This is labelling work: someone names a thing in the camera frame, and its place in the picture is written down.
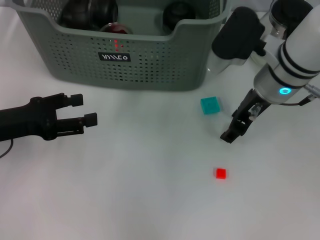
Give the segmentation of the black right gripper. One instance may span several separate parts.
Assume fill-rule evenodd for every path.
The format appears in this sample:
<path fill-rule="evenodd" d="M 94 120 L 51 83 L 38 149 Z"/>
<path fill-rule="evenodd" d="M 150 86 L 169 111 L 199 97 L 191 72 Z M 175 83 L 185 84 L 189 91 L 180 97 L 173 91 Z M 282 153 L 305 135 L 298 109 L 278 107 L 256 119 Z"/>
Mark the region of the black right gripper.
<path fill-rule="evenodd" d="M 249 90 L 239 107 L 232 114 L 232 121 L 220 139 L 231 144 L 243 136 L 252 122 L 261 115 L 271 104 L 262 99 L 252 88 Z"/>

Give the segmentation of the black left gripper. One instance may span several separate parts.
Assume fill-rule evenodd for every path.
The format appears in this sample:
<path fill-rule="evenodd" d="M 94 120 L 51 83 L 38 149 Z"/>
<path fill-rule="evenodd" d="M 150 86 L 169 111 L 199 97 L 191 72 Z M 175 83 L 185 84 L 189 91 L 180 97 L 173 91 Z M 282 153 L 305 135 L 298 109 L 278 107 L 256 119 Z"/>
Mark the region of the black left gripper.
<path fill-rule="evenodd" d="M 47 97 L 33 97 L 26 105 L 0 111 L 0 140 L 39 136 L 45 141 L 57 137 L 84 134 L 84 127 L 98 125 L 97 113 L 57 120 L 56 110 L 84 104 L 82 94 L 68 97 L 59 93 Z"/>

